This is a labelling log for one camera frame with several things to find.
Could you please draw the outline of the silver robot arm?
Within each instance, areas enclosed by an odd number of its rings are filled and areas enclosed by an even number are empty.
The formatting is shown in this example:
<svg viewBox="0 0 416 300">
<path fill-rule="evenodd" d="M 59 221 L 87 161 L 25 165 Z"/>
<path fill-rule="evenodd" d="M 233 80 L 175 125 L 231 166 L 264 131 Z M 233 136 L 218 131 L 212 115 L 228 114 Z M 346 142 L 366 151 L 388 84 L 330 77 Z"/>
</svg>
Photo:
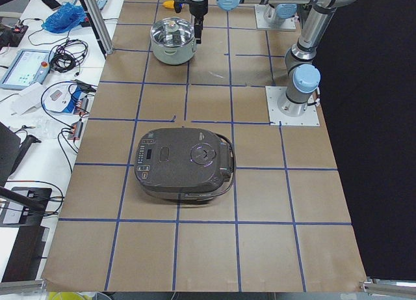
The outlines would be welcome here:
<svg viewBox="0 0 416 300">
<path fill-rule="evenodd" d="M 216 0 L 216 3 L 226 11 L 245 3 L 311 6 L 297 43 L 286 52 L 288 85 L 286 91 L 277 100 L 277 108 L 280 112 L 286 116 L 298 117 L 305 113 L 308 99 L 318 89 L 320 83 L 320 72 L 312 65 L 319 42 L 335 11 L 354 1 L 357 0 Z"/>
</svg>

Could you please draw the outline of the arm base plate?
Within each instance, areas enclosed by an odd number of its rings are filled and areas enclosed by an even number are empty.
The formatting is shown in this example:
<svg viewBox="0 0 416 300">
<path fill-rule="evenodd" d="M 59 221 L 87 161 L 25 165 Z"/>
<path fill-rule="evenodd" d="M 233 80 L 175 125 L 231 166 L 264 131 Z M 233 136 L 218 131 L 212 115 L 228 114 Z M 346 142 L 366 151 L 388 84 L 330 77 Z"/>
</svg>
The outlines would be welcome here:
<svg viewBox="0 0 416 300">
<path fill-rule="evenodd" d="M 295 31 L 296 4 L 255 5 L 256 26 L 259 30 Z"/>
<path fill-rule="evenodd" d="M 287 87 L 266 86 L 265 90 L 270 125 L 320 126 L 313 95 L 306 103 L 297 104 L 287 99 Z"/>
</svg>

